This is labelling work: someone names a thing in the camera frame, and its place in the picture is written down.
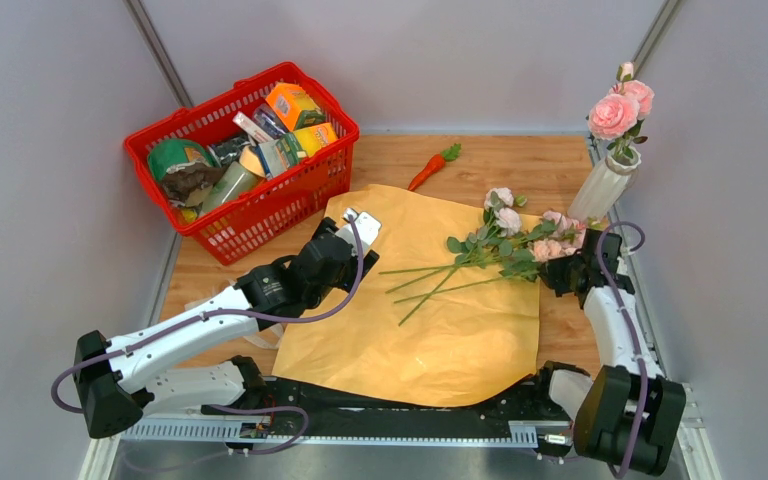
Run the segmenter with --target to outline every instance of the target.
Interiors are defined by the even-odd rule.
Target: yellow wrapping paper
[[[481,226],[481,209],[370,185],[332,198],[325,215],[340,219],[348,207],[381,222],[372,245],[381,259],[340,313],[287,328],[274,375],[386,400],[456,407],[486,400],[536,371],[536,283],[503,280],[435,295],[402,326],[416,301],[393,301],[430,291],[446,272],[384,293],[421,273],[379,272],[450,264],[454,255],[446,238],[463,239]],[[539,221],[522,218],[528,229]],[[443,288],[494,278],[500,269],[463,268]],[[334,290],[306,315],[325,312],[343,298],[345,293]]]

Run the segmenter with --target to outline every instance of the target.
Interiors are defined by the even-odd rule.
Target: white vase
[[[631,165],[623,165],[610,155],[597,163],[572,201],[567,215],[582,221],[607,215],[640,167],[640,154],[634,153]]]

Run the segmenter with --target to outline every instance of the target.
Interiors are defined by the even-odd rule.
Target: table
[[[528,197],[525,213],[540,215],[549,209],[565,211],[591,169],[585,140],[580,136],[365,135],[354,149],[352,188],[370,183],[406,187],[431,155],[456,142],[463,145],[461,157],[432,176],[417,193],[480,207],[490,188],[510,187]],[[184,311],[187,303],[215,295],[229,279],[252,267],[297,253],[321,218],[321,213],[314,214],[227,267],[195,241],[184,238],[160,318],[170,318]],[[243,355],[254,358],[261,372],[269,375],[275,354],[238,339],[181,366],[215,365]],[[541,285],[537,364],[546,360],[577,365],[593,376],[601,366],[593,330],[578,300],[571,295],[555,298]]]

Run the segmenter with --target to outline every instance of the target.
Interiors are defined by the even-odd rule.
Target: orange carrot
[[[461,144],[456,143],[431,157],[431,160],[428,161],[428,163],[425,165],[425,168],[423,168],[422,171],[416,174],[413,180],[411,180],[411,184],[408,186],[408,190],[411,192],[416,190],[417,187],[428,180],[428,177],[442,170],[443,167],[446,166],[446,162],[454,162],[460,154]]]

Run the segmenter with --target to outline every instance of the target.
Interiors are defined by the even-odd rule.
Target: white wall
[[[642,72],[643,170],[622,199],[669,372],[723,478],[768,478],[768,2],[685,2]]]
[[[122,140],[174,108],[122,2],[0,2],[0,479],[77,475],[48,389],[80,335],[146,322],[172,231]]]
[[[582,131],[663,0],[144,0],[196,103],[284,61],[366,132]]]

